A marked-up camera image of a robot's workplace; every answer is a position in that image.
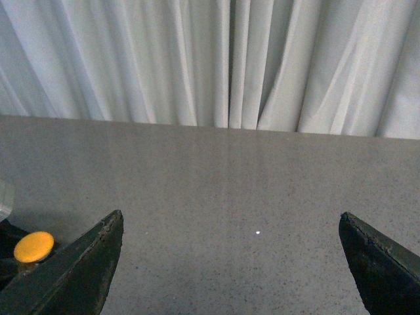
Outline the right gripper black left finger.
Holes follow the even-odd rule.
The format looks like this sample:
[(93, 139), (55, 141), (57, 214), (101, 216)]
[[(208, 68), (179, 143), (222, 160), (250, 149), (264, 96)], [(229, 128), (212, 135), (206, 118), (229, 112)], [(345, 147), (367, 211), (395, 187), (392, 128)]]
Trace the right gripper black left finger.
[(90, 230), (1, 291), (2, 314), (100, 314), (117, 268), (123, 215)]

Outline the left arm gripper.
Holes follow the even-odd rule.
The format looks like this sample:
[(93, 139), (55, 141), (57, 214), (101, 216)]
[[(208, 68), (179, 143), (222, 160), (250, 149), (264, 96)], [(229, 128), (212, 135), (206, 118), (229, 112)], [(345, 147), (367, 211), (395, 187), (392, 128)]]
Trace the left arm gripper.
[(13, 210), (15, 187), (3, 180), (0, 182), (0, 220), (7, 219)]

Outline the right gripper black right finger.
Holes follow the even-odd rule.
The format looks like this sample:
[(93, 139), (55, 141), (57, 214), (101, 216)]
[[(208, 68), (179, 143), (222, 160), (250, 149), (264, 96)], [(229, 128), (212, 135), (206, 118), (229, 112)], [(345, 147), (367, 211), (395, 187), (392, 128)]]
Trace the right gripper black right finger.
[(345, 212), (339, 237), (348, 267), (370, 314), (419, 313), (419, 256)]

